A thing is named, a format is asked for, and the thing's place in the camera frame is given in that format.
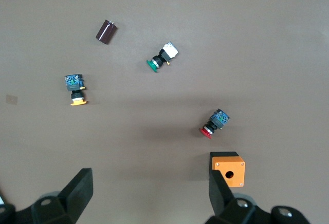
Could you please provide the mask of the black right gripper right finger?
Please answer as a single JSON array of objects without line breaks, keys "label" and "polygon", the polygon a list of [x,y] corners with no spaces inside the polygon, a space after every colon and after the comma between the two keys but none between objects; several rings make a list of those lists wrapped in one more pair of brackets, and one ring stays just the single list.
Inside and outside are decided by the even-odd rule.
[{"label": "black right gripper right finger", "polygon": [[220,171],[209,171],[209,198],[214,216],[206,223],[272,223],[269,213],[246,198],[236,198]]}]

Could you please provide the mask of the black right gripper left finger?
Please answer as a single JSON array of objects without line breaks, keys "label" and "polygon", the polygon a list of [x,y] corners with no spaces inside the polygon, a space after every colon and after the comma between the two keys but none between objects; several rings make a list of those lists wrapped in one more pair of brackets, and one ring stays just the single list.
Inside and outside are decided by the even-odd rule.
[{"label": "black right gripper left finger", "polygon": [[45,196],[32,207],[34,223],[76,223],[93,196],[93,171],[81,169],[56,196]]}]

